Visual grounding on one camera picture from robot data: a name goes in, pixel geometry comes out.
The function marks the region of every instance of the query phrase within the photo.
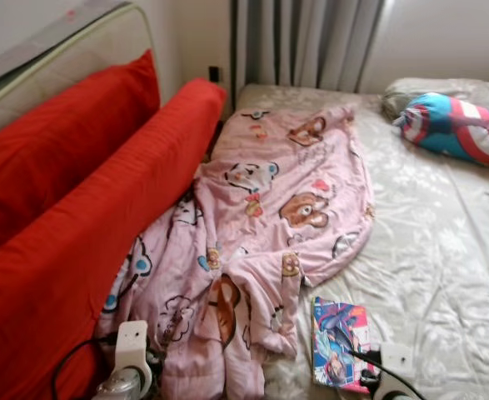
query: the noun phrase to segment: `red cushion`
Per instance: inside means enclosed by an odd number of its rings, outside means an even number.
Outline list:
[[[135,236],[176,202],[215,130],[225,92],[195,80],[100,168],[0,247],[0,399],[50,398],[52,369],[91,337]],[[61,373],[61,398],[87,390],[94,352]]]
[[[159,108],[148,51],[0,131],[0,246],[75,188]]]

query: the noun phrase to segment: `pillowcase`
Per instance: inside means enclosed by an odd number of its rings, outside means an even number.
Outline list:
[[[0,246],[75,188],[159,108],[148,51],[0,131]]]
[[[92,336],[131,243],[190,186],[225,92],[188,83],[64,199],[0,247],[0,399],[49,399],[52,370]],[[60,398],[97,375],[86,348],[65,365]]]
[[[427,93],[412,100],[394,124],[418,146],[489,165],[489,110],[484,107]]]
[[[459,100],[489,108],[489,82],[476,79],[425,79],[405,77],[397,79],[382,98],[384,113],[396,119],[407,104],[424,93],[440,93]]]

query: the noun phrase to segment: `gray curtain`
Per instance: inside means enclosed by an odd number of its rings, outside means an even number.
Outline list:
[[[355,92],[382,0],[235,0],[233,84]]]

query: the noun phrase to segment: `book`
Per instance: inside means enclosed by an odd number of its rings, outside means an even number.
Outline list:
[[[353,392],[369,393],[361,386],[361,371],[372,365],[349,351],[370,350],[367,310],[345,302],[315,297],[312,302],[312,378],[314,383]]]

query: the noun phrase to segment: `black cable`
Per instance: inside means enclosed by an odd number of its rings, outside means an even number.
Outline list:
[[[53,400],[59,400],[59,396],[57,394],[57,378],[59,377],[59,373],[61,372],[62,368],[64,367],[64,364],[67,363],[67,361],[70,359],[70,357],[73,356],[77,350],[79,350],[83,346],[86,346],[88,344],[94,344],[94,343],[106,343],[108,345],[113,346],[113,345],[117,344],[117,337],[118,337],[117,332],[109,333],[105,337],[92,337],[90,339],[84,340],[81,343],[78,343],[72,350],[70,350],[68,352],[68,354],[62,358],[61,362],[53,370],[52,399]]]
[[[416,394],[418,396],[418,398],[420,398],[420,400],[426,400],[425,397],[423,397],[408,381],[406,381],[405,379],[403,379],[402,377],[400,377],[399,375],[396,375],[394,372],[392,372],[390,369],[386,369],[385,367],[383,367],[379,362],[375,362],[373,360],[371,360],[369,357],[367,357],[365,354],[361,353],[361,352],[353,352],[353,351],[348,351],[353,357],[357,357],[359,359],[361,359],[362,361],[366,362],[366,363],[369,363],[371,365],[373,365],[374,367],[378,367],[379,369],[381,369],[382,371],[384,371],[385,373],[388,373],[391,377],[397,379],[398,381],[400,381],[401,383],[403,383],[405,386],[407,386],[409,389],[411,389],[411,391]]]

